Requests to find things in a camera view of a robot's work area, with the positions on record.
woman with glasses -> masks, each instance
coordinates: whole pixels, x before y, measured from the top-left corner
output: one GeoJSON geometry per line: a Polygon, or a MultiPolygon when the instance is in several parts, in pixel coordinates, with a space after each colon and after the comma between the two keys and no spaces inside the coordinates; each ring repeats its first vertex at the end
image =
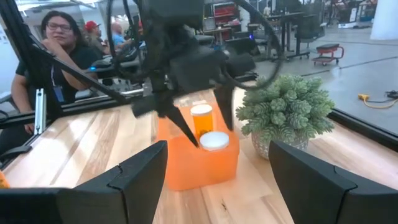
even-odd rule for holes
{"type": "MultiPolygon", "coordinates": [[[[101,59],[91,47],[86,45],[76,21],[67,13],[49,12],[42,20],[41,31],[45,37],[42,43],[47,50],[77,70],[84,71],[93,62],[101,59]]],[[[48,72],[50,75],[46,77],[51,77],[53,90],[61,104],[73,103],[78,90],[89,88],[86,83],[77,80],[57,66],[52,66],[48,72]]],[[[97,78],[95,73],[89,75],[97,78]]],[[[12,82],[11,93],[21,113],[33,111],[36,89],[24,63],[20,62],[12,82]]],[[[0,154],[23,145],[33,133],[33,124],[13,126],[3,130],[0,134],[0,154]]]]}

white plant pot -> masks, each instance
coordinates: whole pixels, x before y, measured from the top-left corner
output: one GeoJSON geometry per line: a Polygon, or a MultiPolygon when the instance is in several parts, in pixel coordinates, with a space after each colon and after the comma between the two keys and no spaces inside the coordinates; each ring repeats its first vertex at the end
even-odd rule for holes
{"type": "MultiPolygon", "coordinates": [[[[306,151],[308,147],[308,139],[294,139],[292,142],[286,142],[280,139],[277,139],[279,141],[282,141],[290,146],[295,147],[296,149],[300,149],[302,151],[306,151]]],[[[268,158],[268,152],[269,152],[269,143],[270,142],[263,142],[260,139],[260,133],[251,133],[251,141],[253,143],[253,146],[256,150],[256,152],[263,158],[269,159],[268,158]]]]}

white bottle cap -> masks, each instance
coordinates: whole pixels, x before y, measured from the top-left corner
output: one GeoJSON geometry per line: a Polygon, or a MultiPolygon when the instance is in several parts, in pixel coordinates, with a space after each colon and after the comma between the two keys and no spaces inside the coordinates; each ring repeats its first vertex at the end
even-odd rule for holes
{"type": "Polygon", "coordinates": [[[213,108],[210,105],[196,105],[193,108],[191,108],[191,115],[192,116],[203,116],[211,113],[213,108]]]}
{"type": "Polygon", "coordinates": [[[214,151],[226,148],[229,145],[229,136],[220,131],[210,131],[200,137],[199,141],[202,148],[214,151]]]}

red cap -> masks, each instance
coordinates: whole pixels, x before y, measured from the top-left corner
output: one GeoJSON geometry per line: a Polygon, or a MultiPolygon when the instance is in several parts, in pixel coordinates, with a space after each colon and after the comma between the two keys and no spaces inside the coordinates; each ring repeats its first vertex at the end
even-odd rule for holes
{"type": "Polygon", "coordinates": [[[85,29],[87,31],[90,31],[92,29],[94,29],[95,27],[98,27],[100,24],[96,24],[94,21],[88,21],[85,25],[85,29]]]}

black shirt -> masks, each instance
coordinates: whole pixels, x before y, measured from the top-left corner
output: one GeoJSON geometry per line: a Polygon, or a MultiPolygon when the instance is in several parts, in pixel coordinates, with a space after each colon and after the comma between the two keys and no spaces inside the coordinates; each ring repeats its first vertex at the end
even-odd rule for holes
{"type": "MultiPolygon", "coordinates": [[[[76,46],[69,53],[69,57],[82,70],[86,70],[87,68],[90,67],[90,65],[93,62],[101,59],[101,57],[91,47],[87,47],[87,46],[76,46]]],[[[28,96],[29,96],[29,103],[30,103],[30,106],[34,109],[37,87],[34,86],[33,83],[31,82],[29,73],[28,73],[26,66],[24,65],[23,62],[19,63],[16,73],[18,75],[23,75],[26,77],[27,82],[28,82],[27,92],[28,92],[28,96]]],[[[64,99],[64,102],[62,102],[62,103],[63,104],[73,103],[76,100],[75,95],[78,90],[76,90],[74,87],[72,87],[67,82],[67,80],[63,76],[61,69],[57,68],[56,66],[54,66],[54,68],[53,68],[52,76],[53,76],[53,82],[54,82],[55,86],[62,87],[62,95],[63,95],[63,99],[64,99]]]]}

